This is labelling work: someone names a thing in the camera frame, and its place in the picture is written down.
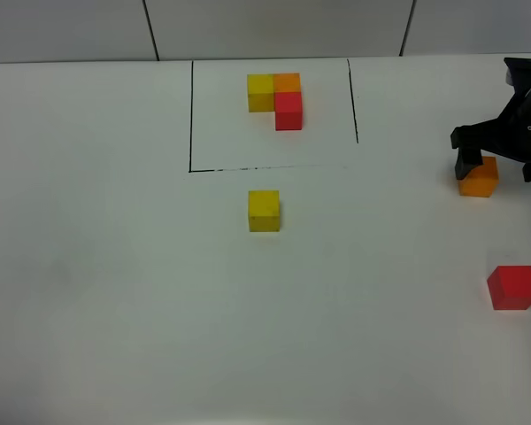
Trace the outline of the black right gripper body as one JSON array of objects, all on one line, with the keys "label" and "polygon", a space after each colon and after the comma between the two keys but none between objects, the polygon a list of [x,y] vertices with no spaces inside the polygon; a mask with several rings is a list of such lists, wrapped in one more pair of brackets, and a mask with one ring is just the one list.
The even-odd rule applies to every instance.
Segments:
[{"label": "black right gripper body", "polygon": [[450,141],[454,149],[487,151],[531,163],[531,88],[514,94],[497,118],[456,127]]}]

